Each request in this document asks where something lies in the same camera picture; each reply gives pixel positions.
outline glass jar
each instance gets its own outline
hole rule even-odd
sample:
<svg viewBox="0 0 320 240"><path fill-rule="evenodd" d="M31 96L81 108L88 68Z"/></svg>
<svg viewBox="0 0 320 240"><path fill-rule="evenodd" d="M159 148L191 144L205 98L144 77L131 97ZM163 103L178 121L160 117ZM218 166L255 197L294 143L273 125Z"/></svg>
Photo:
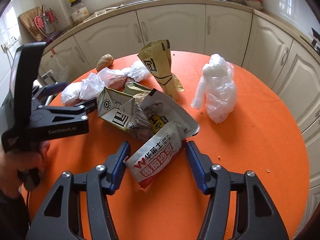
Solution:
<svg viewBox="0 0 320 240"><path fill-rule="evenodd" d="M83 22L85 19L89 18L89 16L88 9L81 0L71 4L71 17L75 25Z"/></svg>

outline kitchen countertop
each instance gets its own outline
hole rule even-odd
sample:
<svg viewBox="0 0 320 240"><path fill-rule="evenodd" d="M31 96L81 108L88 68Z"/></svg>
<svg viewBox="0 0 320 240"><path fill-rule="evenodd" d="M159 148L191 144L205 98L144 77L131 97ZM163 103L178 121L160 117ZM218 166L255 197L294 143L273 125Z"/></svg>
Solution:
<svg viewBox="0 0 320 240"><path fill-rule="evenodd" d="M226 6L234 9L239 9L247 12L251 12L259 17L262 17L266 19L267 21L273 23L274 25L278 26L285 32L287 32L289 35L291 35L294 39L296 39L302 46L305 47L306 50L309 51L309 53L317 60L317 62L320 64L320 56L311 48L311 46L305 42L300 36L304 37L307 41L310 41L310 39L299 29L291 25L290 23L286 22L285 20L281 19L280 17L268 12L268 11L258 11L253 8L250 8L246 5L239 4L237 2L231 2L231 1L224 1L224 0L142 0L138 2L133 2L132 4L124 5L123 7L117 8L117 9L111 9L107 11L106 14L103 14L101 16L98 16L96 18L93 18L85 23L80 23L79 25L74 26L70 30L66 31L61 35L59 38L57 38L55 41L53 41L51 44L49 44L45 50L44 54L48 52L51 48L58 45L63 40L67 39L68 37L74 35L75 33L83 30L86 27L89 27L90 25L93 25L97 22L103 21L105 19L108 19L110 17L142 9L147 7L153 7L153 6L159 6L159 5L170 5L170 4L209 4L209 5L219 5L219 6Z"/></svg>

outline electrical outlet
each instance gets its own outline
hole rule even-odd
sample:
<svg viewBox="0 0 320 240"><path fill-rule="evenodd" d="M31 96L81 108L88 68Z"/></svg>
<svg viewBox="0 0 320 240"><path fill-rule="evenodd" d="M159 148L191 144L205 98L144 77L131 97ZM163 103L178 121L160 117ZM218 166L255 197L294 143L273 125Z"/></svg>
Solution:
<svg viewBox="0 0 320 240"><path fill-rule="evenodd" d="M18 41L18 39L15 36L10 37L9 40L11 42L11 45L15 44Z"/></svg>
<svg viewBox="0 0 320 240"><path fill-rule="evenodd" d="M3 50L4 53L7 53L7 47L5 44L1 44L1 49Z"/></svg>
<svg viewBox="0 0 320 240"><path fill-rule="evenodd" d="M7 40L4 45L5 45L8 49L11 48L11 46L12 46L10 40Z"/></svg>
<svg viewBox="0 0 320 240"><path fill-rule="evenodd" d="M1 44L1 48L4 53L7 53L8 49L11 48L12 44L10 40L7 40L6 43Z"/></svg>

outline white snack bag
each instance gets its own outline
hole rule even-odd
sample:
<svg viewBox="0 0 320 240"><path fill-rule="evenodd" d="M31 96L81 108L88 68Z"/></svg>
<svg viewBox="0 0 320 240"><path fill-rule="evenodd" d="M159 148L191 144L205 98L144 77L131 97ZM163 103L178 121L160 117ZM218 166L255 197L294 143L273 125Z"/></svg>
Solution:
<svg viewBox="0 0 320 240"><path fill-rule="evenodd" d="M236 85L233 81L234 67L223 57L213 54L209 64L202 68L191 107L200 109L206 97L206 110L211 120L220 123L226 120L234 109L237 100Z"/></svg>
<svg viewBox="0 0 320 240"><path fill-rule="evenodd" d="M121 89L124 86L125 81L127 80L127 75L120 69L102 69L97 76L105 82L106 87L111 89Z"/></svg>
<svg viewBox="0 0 320 240"><path fill-rule="evenodd" d="M81 82L71 83L61 93L61 103L65 106L74 106L80 103L79 94Z"/></svg>
<svg viewBox="0 0 320 240"><path fill-rule="evenodd" d="M86 79L82 80L79 98L81 100L88 100L97 97L104 86L104 82L98 75L90 73Z"/></svg>
<svg viewBox="0 0 320 240"><path fill-rule="evenodd" d="M182 147L184 133L173 121L166 123L124 164L142 188L146 188Z"/></svg>
<svg viewBox="0 0 320 240"><path fill-rule="evenodd" d="M134 79L135 82L140 82L151 77L151 74L142 61L137 60L132 64L128 77Z"/></svg>

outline human hand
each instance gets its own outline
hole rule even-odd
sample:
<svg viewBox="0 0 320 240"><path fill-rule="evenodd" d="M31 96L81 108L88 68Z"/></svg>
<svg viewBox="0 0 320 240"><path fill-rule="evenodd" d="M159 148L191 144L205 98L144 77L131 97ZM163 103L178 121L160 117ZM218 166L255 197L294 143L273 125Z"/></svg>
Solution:
<svg viewBox="0 0 320 240"><path fill-rule="evenodd" d="M0 146L0 190L9 198L19 196L19 187L22 181L18 177L18 171L38 168L43 173L47 164L47 152L50 142L42 142L39 152L17 153L10 151L5 154Z"/></svg>

